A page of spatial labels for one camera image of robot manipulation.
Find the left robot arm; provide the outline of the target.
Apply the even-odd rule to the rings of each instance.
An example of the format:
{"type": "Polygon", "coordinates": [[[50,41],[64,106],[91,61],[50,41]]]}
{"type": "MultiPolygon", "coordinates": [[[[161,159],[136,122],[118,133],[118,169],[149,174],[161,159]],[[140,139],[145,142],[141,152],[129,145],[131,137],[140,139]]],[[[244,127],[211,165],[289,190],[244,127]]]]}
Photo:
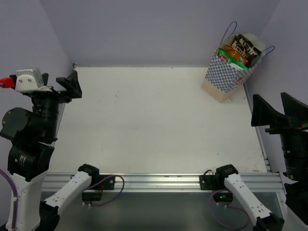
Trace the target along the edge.
{"type": "Polygon", "coordinates": [[[5,229],[9,231],[52,231],[63,210],[86,189],[99,186],[99,170],[88,164],[78,168],[72,179],[51,197],[42,200],[41,188],[57,140],[59,106],[82,97],[78,74],[58,77],[63,87],[57,91],[48,85],[48,74],[39,69],[16,71],[2,78],[0,86],[28,96],[32,110],[16,107],[2,119],[0,135],[12,143],[8,155],[8,173],[12,189],[11,208],[5,229]]]}

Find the blue checkered paper bag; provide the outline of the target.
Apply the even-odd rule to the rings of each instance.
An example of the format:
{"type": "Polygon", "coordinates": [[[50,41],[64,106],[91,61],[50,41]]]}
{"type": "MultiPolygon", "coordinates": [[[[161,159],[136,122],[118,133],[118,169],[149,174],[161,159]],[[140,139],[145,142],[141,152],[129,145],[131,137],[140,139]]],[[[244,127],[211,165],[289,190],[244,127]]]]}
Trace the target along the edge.
{"type": "Polygon", "coordinates": [[[203,91],[220,103],[231,97],[248,80],[262,59],[275,49],[275,46],[266,47],[254,34],[246,32],[236,33],[236,28],[236,21],[231,22],[227,27],[218,48],[215,50],[201,85],[203,91]],[[245,65],[248,68],[246,70],[237,70],[218,57],[218,49],[222,48],[225,51],[225,45],[231,45],[238,34],[242,34],[261,51],[261,54],[257,57],[246,57],[248,61],[247,65],[245,65]]]}

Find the green cassava chips bag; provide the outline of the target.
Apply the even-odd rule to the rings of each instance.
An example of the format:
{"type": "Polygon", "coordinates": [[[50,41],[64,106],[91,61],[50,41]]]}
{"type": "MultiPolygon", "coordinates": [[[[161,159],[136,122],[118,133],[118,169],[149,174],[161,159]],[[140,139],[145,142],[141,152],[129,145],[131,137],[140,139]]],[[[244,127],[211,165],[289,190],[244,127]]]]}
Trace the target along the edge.
{"type": "Polygon", "coordinates": [[[233,59],[229,54],[227,54],[226,51],[224,51],[222,48],[218,49],[218,57],[228,63],[230,66],[234,67],[237,70],[246,70],[248,69],[244,64],[241,62],[233,59]]]}

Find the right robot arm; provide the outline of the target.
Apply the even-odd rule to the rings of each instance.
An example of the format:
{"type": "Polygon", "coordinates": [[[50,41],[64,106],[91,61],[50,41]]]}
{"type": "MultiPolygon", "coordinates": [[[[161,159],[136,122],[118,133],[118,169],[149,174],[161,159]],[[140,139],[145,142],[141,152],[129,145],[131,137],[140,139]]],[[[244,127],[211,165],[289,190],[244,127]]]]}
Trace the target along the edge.
{"type": "Polygon", "coordinates": [[[229,190],[239,201],[255,231],[306,231],[308,229],[308,106],[286,92],[281,93],[284,112],[276,111],[260,95],[253,95],[251,126],[265,126],[279,135],[286,171],[287,217],[278,217],[245,185],[233,165],[217,168],[214,183],[229,190]]]}

